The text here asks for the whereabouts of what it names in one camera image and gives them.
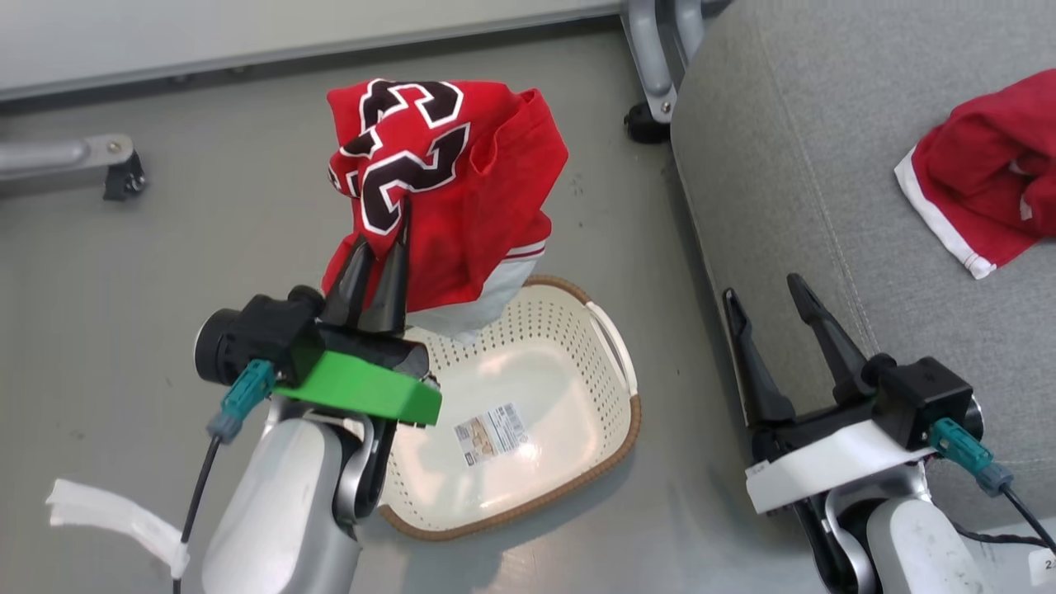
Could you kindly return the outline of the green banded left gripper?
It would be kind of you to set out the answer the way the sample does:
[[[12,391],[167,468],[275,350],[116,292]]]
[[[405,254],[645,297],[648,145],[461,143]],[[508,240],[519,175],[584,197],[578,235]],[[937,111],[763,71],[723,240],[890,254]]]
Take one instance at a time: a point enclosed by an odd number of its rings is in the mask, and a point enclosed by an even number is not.
[[[324,353],[299,386],[276,386],[276,394],[325,413],[436,425],[442,395],[429,351],[421,342],[399,337],[406,331],[412,211],[407,202],[403,222],[386,253],[369,307],[365,300],[376,258],[366,239],[355,241],[327,294],[318,326]],[[358,324],[365,333],[347,330]]]

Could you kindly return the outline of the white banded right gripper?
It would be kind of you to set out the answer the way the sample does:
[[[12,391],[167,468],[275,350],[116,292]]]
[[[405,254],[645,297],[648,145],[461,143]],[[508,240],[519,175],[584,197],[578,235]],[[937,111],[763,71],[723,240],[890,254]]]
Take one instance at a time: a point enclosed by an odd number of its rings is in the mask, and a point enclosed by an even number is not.
[[[835,402],[855,405],[796,417],[755,346],[742,301],[735,290],[725,289],[725,326],[752,447],[746,489],[755,513],[781,511],[901,466],[909,467],[910,480],[919,482],[912,491],[931,502],[923,461],[932,450],[910,451],[879,427],[874,403],[865,401],[874,397],[874,387],[861,375],[866,358],[857,345],[800,274],[789,274],[787,285],[800,319],[821,346]]]

